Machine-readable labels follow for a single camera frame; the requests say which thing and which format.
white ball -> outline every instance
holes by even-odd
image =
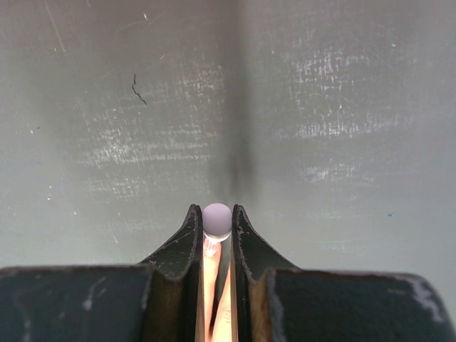
[[[203,230],[213,237],[228,237],[231,232],[231,220],[231,209],[222,203],[209,204],[202,211]]]

white scratch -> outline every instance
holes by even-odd
[[[54,19],[52,17],[51,11],[49,11],[49,6],[48,6],[48,1],[47,0],[44,0],[44,6],[46,7],[46,10],[47,10],[47,12],[49,14],[49,18],[51,20],[52,26],[54,26],[54,30],[56,31],[56,35],[57,35],[57,38],[58,38],[58,42],[60,43],[60,47],[62,48],[63,52],[66,52],[65,48],[63,47],[62,38],[60,37],[60,33],[58,32],[58,29],[57,29],[57,26],[56,26],[56,22],[54,21]]]
[[[83,302],[83,308],[84,308],[86,311],[90,311],[90,310],[92,309],[92,305],[93,305],[93,292],[95,291],[95,287],[97,287],[98,285],[100,285],[101,283],[103,283],[105,280],[106,280],[106,277],[104,276],[103,278],[100,278],[96,283],[94,283],[94,285],[92,285],[92,286],[89,288],[87,299]]]

small sphere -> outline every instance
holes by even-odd
[[[231,232],[231,209],[222,203],[209,204],[202,211],[202,226],[206,235],[228,237]]]

dark crack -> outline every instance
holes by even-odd
[[[133,92],[136,94],[137,97],[140,98],[140,100],[145,104],[147,105],[147,103],[144,101],[144,99],[141,97],[141,94],[139,94],[136,89],[135,89],[135,85],[136,85],[136,74],[133,76],[133,84],[131,85],[131,88],[133,89]]]

metal jaw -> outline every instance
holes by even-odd
[[[3,341],[203,341],[202,213],[132,266],[0,271]],[[439,296],[409,274],[306,271],[232,216],[233,341],[455,341]]]

